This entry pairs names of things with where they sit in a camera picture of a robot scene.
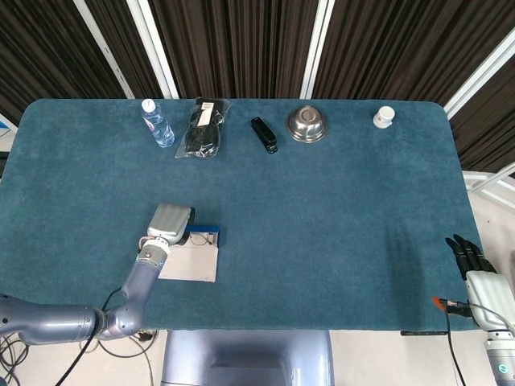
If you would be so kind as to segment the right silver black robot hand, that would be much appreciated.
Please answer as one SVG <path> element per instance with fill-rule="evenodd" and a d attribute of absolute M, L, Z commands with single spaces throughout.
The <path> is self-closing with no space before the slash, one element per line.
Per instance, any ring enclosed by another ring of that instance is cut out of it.
<path fill-rule="evenodd" d="M 456 302 L 453 312 L 471 318 L 483 331 L 514 334 L 514 296 L 505 276 L 498 273 L 480 247 L 455 234 L 445 239 L 457 264 L 467 292 L 464 304 Z"/>

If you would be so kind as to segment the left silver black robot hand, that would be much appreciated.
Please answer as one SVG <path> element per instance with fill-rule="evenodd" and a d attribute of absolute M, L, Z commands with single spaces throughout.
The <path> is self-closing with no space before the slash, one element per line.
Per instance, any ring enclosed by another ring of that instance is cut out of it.
<path fill-rule="evenodd" d="M 147 228 L 147 235 L 161 237 L 169 245 L 184 245 L 189 238 L 186 227 L 193 224 L 196 210 L 175 203 L 160 203 Z"/>

